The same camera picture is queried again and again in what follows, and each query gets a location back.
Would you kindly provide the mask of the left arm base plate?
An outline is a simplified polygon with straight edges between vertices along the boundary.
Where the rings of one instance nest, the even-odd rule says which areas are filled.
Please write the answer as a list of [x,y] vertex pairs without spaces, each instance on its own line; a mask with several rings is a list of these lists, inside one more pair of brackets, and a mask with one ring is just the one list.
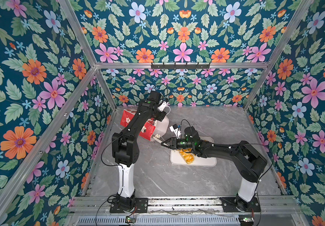
[[112,200],[110,213],[147,213],[148,198],[118,197]]

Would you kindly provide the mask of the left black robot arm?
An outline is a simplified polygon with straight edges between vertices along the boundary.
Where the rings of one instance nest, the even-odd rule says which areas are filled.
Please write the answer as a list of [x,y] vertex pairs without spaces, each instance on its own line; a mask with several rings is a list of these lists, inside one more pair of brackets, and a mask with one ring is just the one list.
[[127,126],[112,136],[112,156],[119,170],[119,188],[113,204],[125,212],[130,212],[135,208],[133,172],[134,164],[140,155],[137,140],[149,119],[162,121],[166,116],[166,112],[159,109],[163,104],[161,99],[160,93],[151,91],[147,99],[139,102],[137,112]]

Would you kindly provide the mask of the yellow twisted bread roll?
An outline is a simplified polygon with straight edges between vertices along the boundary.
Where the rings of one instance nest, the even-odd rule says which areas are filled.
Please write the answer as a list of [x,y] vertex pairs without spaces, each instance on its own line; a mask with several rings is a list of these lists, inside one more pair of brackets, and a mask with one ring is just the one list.
[[191,164],[194,161],[194,154],[191,149],[181,149],[179,151],[180,156],[183,158],[186,164]]

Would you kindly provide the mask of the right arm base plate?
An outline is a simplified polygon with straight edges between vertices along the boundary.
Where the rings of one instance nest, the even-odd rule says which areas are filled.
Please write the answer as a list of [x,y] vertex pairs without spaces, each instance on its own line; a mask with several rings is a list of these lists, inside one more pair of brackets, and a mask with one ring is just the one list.
[[253,197],[249,202],[236,197],[220,197],[224,212],[261,212],[258,198]]

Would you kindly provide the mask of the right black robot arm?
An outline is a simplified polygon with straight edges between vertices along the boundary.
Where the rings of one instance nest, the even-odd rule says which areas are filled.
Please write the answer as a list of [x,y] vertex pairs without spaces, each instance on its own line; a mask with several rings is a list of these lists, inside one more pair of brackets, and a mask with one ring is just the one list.
[[242,179],[233,206],[239,211],[252,208],[256,189],[267,165],[266,158],[249,142],[237,144],[217,144],[202,139],[194,127],[185,129],[184,136],[171,137],[161,143],[171,150],[187,150],[187,153],[200,158],[227,159],[235,164]]

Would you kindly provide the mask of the red white paper bag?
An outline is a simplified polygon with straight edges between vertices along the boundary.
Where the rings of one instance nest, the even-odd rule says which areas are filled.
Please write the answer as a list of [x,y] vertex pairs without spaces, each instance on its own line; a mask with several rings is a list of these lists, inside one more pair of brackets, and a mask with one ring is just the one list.
[[[136,112],[137,108],[124,109],[120,124],[124,127],[128,126]],[[152,141],[154,136],[163,136],[167,132],[169,123],[170,120],[167,116],[162,121],[154,118],[148,119],[142,127],[139,136]]]

